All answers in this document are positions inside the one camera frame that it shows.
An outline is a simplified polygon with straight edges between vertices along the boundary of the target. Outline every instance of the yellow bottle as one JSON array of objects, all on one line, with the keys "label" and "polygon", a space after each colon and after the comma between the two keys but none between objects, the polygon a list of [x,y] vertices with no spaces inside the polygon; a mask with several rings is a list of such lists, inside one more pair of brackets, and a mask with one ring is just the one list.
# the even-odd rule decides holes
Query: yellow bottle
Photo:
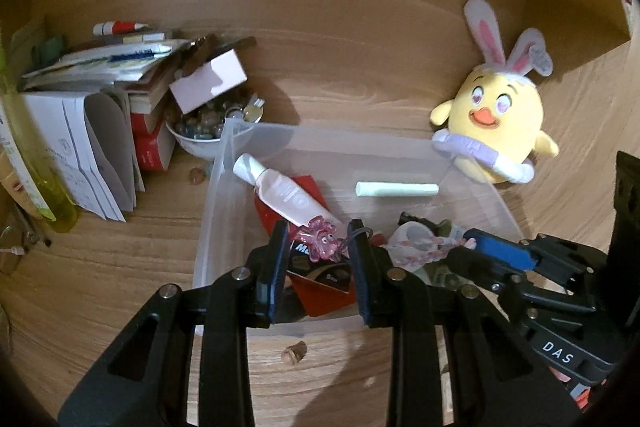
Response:
[{"label": "yellow bottle", "polygon": [[0,142],[16,175],[46,223],[56,232],[68,232],[78,210],[50,169],[44,146],[31,123],[0,44]]}]

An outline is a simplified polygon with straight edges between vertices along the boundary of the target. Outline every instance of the orange beak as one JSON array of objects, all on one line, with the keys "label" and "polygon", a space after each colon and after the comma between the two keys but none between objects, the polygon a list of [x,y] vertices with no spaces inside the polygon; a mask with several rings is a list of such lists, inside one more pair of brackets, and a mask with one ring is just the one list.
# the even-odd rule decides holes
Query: orange beak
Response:
[{"label": "orange beak", "polygon": [[494,117],[494,114],[487,107],[483,107],[477,111],[473,109],[469,111],[469,120],[482,129],[495,129],[500,125],[500,120]]}]

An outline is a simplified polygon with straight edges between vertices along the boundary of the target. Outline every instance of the plush toy eye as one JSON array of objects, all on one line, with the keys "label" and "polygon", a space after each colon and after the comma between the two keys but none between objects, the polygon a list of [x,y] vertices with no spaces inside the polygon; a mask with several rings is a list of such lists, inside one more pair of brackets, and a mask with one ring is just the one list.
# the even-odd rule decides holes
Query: plush toy eye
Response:
[{"label": "plush toy eye", "polygon": [[495,101],[495,110],[498,114],[505,114],[507,109],[511,107],[511,97],[504,93]]},{"label": "plush toy eye", "polygon": [[484,89],[480,86],[476,86],[471,92],[471,103],[473,105],[479,105],[482,102],[482,96],[484,95]]}]

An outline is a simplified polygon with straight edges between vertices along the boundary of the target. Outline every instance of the transparent plastic bin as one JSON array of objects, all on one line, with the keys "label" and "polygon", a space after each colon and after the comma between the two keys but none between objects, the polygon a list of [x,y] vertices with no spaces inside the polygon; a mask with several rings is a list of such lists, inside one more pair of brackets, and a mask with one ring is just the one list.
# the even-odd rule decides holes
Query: transparent plastic bin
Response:
[{"label": "transparent plastic bin", "polygon": [[[463,174],[454,164],[454,154],[435,150],[430,140],[231,120],[225,125],[211,173],[193,287],[211,284],[241,266],[252,249],[269,240],[255,210],[253,187],[233,174],[234,163],[243,153],[287,176],[312,175],[334,216],[345,223],[362,219],[385,237],[391,236],[401,212],[407,211],[436,223],[450,219],[511,241],[522,239],[494,186]],[[358,181],[437,183],[440,191],[429,198],[359,198],[355,194]],[[361,327],[353,305],[332,315],[251,330],[251,334],[301,336]]]}]

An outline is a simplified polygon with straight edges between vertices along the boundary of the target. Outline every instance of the white bottle cap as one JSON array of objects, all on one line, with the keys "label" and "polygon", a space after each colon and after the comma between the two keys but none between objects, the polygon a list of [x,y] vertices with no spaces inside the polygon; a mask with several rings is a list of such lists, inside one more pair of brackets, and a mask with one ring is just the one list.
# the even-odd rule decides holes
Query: white bottle cap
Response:
[{"label": "white bottle cap", "polygon": [[435,196],[440,188],[435,183],[358,182],[356,196]]},{"label": "white bottle cap", "polygon": [[241,180],[244,180],[254,186],[258,176],[266,170],[267,167],[247,153],[241,155],[234,164],[234,174]]}]

